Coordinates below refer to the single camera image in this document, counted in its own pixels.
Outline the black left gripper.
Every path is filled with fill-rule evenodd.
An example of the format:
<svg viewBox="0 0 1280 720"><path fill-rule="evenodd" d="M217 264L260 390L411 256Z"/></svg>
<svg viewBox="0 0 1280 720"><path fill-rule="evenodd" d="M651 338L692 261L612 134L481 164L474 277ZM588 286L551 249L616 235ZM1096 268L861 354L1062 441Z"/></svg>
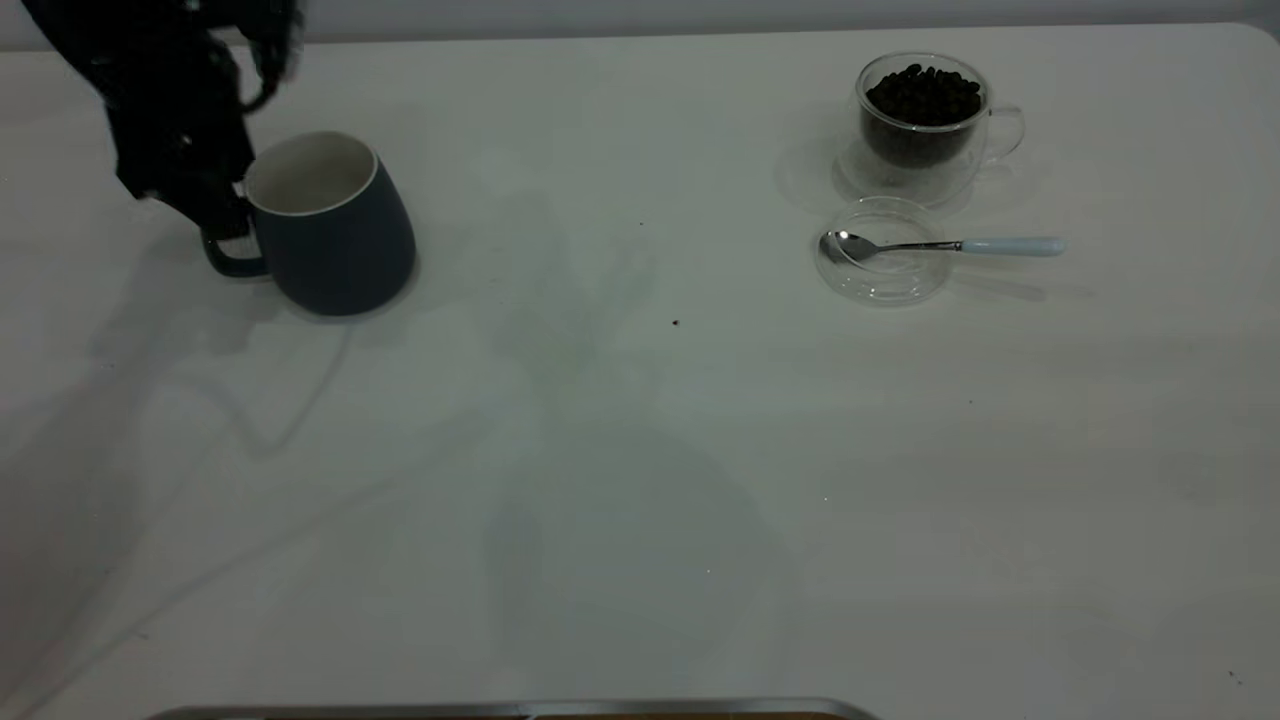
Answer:
<svg viewBox="0 0 1280 720"><path fill-rule="evenodd" d="M183 1L26 1L31 19L99 94L116 177L178 201L215 241L252 234L236 182L252 160L239 72Z"/></svg>

